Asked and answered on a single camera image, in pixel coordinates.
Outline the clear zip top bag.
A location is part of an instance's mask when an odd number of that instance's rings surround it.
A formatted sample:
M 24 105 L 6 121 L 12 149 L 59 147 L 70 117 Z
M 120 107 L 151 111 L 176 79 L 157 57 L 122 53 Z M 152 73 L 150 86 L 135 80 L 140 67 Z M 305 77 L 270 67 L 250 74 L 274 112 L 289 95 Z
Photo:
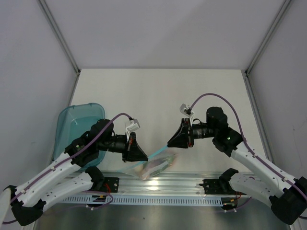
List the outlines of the clear zip top bag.
M 145 181 L 169 169 L 176 159 L 177 154 L 165 146 L 150 155 L 148 161 L 140 161 L 136 164 L 119 169 L 117 172 Z

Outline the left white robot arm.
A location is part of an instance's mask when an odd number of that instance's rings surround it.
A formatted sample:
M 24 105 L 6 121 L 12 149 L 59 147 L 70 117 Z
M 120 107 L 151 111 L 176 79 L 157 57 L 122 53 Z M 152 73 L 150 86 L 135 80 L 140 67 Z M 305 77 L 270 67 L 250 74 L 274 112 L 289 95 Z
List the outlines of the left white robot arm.
M 19 186 L 10 185 L 15 221 L 27 226 L 56 203 L 80 192 L 109 192 L 100 170 L 96 166 L 87 167 L 98 159 L 101 151 L 120 153 L 124 162 L 147 161 L 136 140 L 139 122 L 130 118 L 125 126 L 125 134 L 117 135 L 112 120 L 98 120 L 34 178 Z

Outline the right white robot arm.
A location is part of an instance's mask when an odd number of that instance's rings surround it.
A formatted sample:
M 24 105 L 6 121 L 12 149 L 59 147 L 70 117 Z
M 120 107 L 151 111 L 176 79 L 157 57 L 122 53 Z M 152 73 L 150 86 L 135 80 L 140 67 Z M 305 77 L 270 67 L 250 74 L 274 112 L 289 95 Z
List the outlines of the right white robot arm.
M 251 148 L 242 134 L 228 125 L 228 118 L 220 107 L 210 107 L 206 122 L 193 123 L 194 113 L 185 104 L 180 107 L 185 115 L 179 129 L 168 141 L 169 148 L 188 149 L 197 139 L 211 138 L 213 145 L 228 157 L 243 164 L 256 176 L 248 178 L 238 170 L 230 168 L 219 181 L 224 193 L 233 190 L 242 192 L 270 207 L 283 223 L 292 225 L 307 209 L 307 180 L 288 174 L 267 158 Z

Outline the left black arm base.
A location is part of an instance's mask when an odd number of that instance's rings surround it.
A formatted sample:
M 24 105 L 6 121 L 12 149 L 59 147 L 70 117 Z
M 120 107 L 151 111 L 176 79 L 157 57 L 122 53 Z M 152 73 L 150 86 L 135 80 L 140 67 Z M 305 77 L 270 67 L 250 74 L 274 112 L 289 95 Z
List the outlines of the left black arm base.
M 119 178 L 118 177 L 105 177 L 103 183 L 91 188 L 91 191 L 99 191 L 105 193 L 117 193 L 119 189 Z

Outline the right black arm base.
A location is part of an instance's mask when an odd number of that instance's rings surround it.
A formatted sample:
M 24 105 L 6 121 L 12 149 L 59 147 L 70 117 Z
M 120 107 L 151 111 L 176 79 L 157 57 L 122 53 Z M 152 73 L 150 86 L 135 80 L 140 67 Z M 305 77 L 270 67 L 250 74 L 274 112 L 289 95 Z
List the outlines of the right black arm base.
M 207 195 L 246 195 L 231 188 L 229 182 L 220 179 L 203 179 L 199 184 Z

